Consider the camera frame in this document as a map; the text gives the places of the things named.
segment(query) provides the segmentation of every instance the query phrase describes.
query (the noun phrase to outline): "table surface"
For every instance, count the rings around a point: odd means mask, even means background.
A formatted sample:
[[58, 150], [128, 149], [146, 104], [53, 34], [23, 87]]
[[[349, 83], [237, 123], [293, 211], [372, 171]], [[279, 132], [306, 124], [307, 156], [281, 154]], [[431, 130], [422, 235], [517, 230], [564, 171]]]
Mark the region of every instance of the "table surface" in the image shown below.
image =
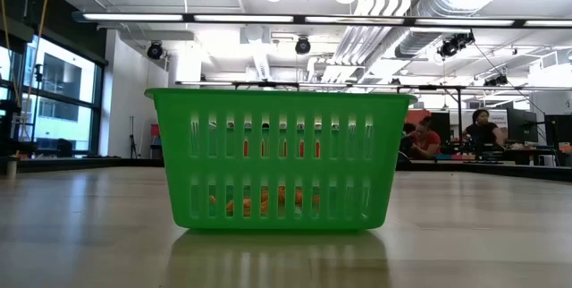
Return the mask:
[[572, 187], [397, 173], [364, 233], [193, 233], [162, 168], [0, 181], [0, 278], [12, 287], [569, 287]]

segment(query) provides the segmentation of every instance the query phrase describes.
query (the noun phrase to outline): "monitor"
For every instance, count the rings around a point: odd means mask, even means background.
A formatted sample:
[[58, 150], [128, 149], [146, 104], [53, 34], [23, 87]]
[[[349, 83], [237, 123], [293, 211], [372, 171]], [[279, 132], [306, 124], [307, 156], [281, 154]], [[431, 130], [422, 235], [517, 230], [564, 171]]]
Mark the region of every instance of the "monitor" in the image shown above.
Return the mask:
[[536, 113], [507, 109], [507, 121], [509, 124], [509, 141], [538, 142]]

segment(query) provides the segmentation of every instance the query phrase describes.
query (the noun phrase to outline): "security camera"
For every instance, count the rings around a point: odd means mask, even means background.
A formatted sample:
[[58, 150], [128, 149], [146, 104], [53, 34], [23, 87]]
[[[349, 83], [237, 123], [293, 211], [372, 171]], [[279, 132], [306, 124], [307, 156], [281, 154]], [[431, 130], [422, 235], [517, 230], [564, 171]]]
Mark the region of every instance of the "security camera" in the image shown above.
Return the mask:
[[149, 47], [149, 49], [147, 50], [147, 56], [149, 57], [149, 59], [161, 60], [164, 55], [165, 52], [163, 50], [161, 41], [151, 42], [151, 47]]
[[296, 53], [299, 55], [307, 55], [310, 52], [312, 46], [307, 37], [299, 37], [298, 43], [296, 43]]

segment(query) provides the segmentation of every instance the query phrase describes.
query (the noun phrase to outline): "metal beam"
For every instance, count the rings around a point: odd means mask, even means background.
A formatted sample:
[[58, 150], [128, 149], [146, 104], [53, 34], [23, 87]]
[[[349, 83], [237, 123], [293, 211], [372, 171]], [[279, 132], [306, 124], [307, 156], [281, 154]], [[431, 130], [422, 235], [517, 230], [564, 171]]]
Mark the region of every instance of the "metal beam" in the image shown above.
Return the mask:
[[228, 13], [84, 13], [74, 12], [78, 22], [269, 24], [352, 27], [405, 27], [444, 29], [572, 30], [572, 20], [561, 18], [428, 18], [407, 16], [357, 16], [313, 14]]

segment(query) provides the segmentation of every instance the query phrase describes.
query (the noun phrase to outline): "dark hair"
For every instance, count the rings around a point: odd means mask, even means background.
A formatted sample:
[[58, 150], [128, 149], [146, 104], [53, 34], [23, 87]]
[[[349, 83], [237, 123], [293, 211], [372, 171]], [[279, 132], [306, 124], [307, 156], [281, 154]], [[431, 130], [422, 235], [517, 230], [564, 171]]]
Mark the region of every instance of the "dark hair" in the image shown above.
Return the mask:
[[491, 115], [489, 111], [486, 109], [476, 109], [475, 112], [473, 113], [473, 123], [476, 123], [476, 118], [482, 113], [486, 113], [488, 116]]
[[431, 124], [433, 122], [433, 118], [431, 118], [431, 116], [427, 116], [425, 118], [423, 118], [421, 120], [421, 122], [419, 122], [420, 125], [422, 125], [423, 127], [425, 127], [428, 130], [431, 130]]

